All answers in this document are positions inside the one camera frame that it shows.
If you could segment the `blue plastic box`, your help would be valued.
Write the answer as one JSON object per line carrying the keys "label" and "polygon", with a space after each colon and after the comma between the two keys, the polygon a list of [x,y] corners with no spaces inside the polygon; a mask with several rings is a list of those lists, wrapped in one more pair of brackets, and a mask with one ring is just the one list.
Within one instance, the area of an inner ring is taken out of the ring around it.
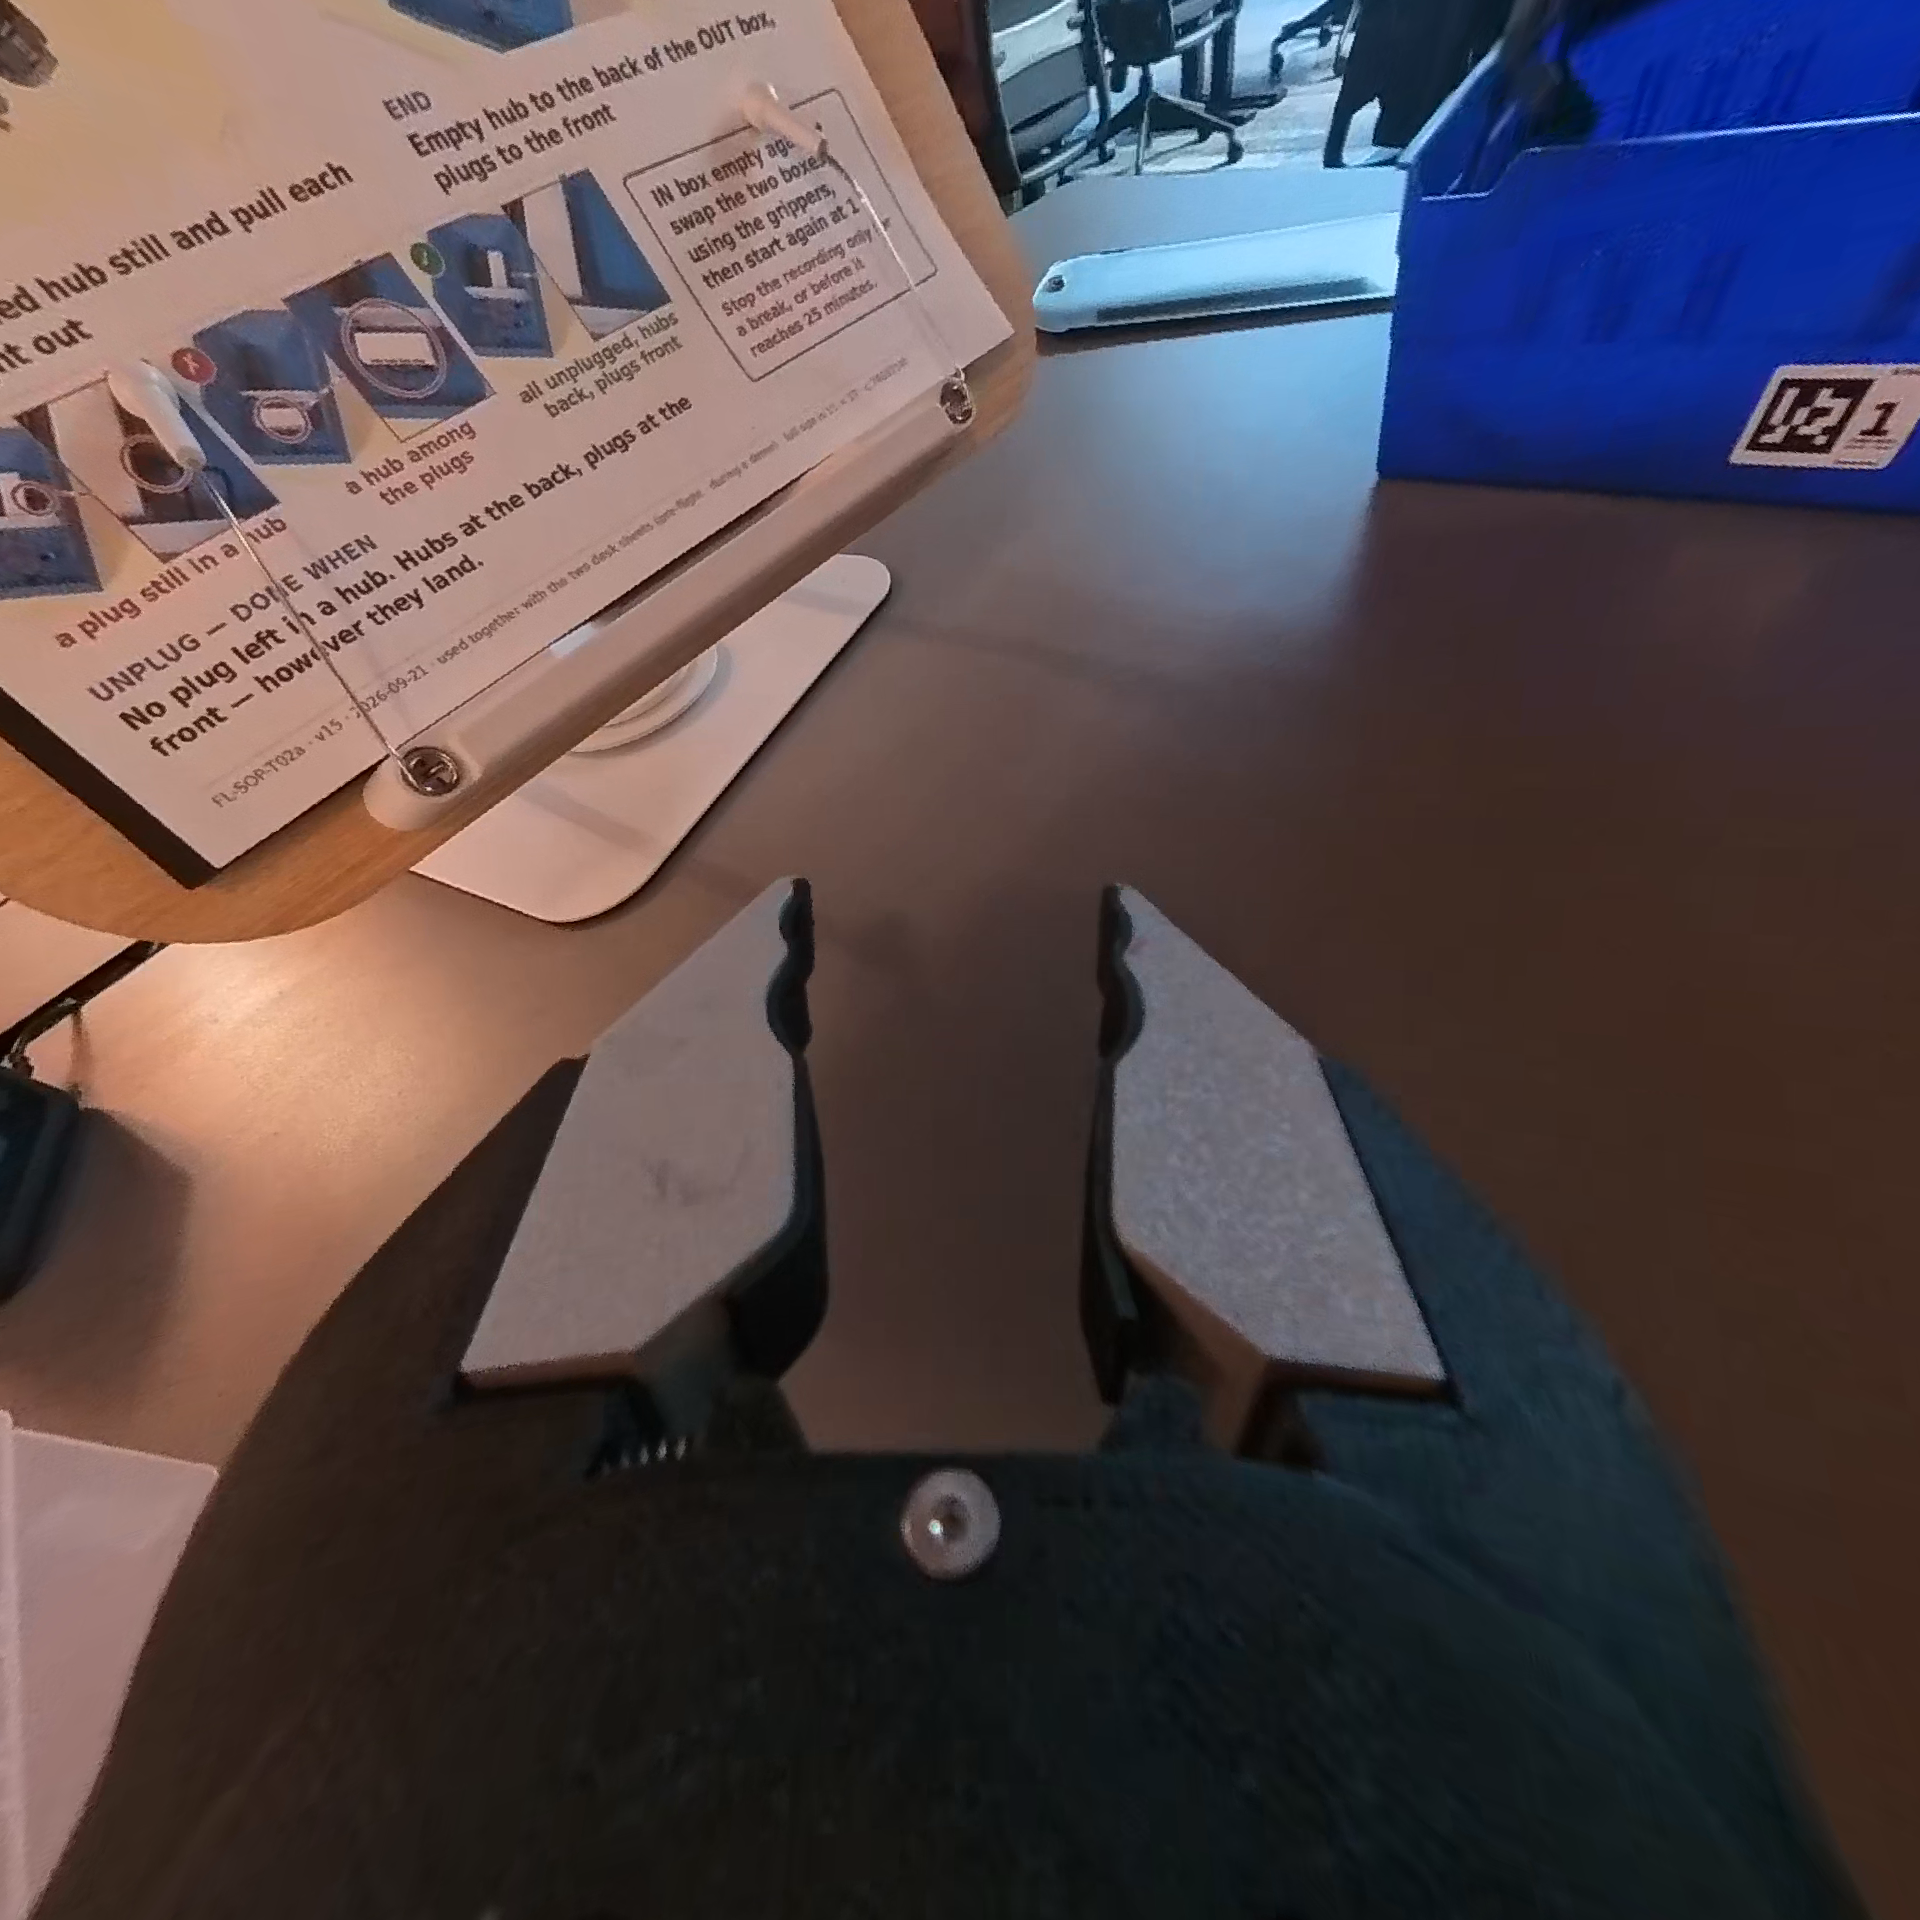
{"label": "blue plastic box", "polygon": [[1918,504],[1918,5],[1515,5],[1409,143],[1382,478]]}

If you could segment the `grey mesh office chair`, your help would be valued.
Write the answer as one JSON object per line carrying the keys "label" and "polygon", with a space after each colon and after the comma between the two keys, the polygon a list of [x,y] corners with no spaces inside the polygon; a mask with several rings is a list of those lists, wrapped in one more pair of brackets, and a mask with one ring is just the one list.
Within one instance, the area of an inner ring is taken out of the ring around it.
{"label": "grey mesh office chair", "polygon": [[998,191],[1028,204],[1097,150],[1113,108],[1095,2],[983,7],[987,134]]}

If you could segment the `white stand base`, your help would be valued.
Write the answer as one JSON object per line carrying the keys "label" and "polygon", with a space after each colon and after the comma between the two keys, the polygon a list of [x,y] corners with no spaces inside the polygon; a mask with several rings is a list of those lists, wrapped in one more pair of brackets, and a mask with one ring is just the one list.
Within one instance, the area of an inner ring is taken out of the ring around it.
{"label": "white stand base", "polygon": [[840,554],[416,864],[416,874],[534,921],[632,900],[895,589]]}

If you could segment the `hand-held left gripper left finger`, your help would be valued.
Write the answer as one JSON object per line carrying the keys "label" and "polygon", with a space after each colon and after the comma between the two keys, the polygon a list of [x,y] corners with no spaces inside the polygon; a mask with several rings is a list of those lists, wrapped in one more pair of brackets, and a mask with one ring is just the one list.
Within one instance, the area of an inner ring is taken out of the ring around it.
{"label": "hand-held left gripper left finger", "polygon": [[812,888],[783,877],[590,1047],[463,1358],[474,1394],[777,1385],[828,1308]]}

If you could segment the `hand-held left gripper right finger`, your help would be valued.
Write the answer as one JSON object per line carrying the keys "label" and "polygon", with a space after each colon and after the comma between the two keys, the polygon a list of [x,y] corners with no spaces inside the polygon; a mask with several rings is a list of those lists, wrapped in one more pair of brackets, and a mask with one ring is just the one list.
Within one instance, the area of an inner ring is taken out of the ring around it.
{"label": "hand-held left gripper right finger", "polygon": [[1316,1049],[1139,888],[1097,904],[1080,1324],[1120,1408],[1153,1378],[1224,1448],[1304,1394],[1444,1405],[1449,1368]]}

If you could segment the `white flat device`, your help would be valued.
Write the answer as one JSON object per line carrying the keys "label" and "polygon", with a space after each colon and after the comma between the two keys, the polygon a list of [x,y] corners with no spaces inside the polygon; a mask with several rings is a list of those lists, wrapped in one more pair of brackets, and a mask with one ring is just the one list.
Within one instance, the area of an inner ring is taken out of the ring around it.
{"label": "white flat device", "polygon": [[1041,277],[1032,303],[1050,336],[1316,316],[1395,296],[1390,240],[1369,223],[1332,223],[1070,255]]}

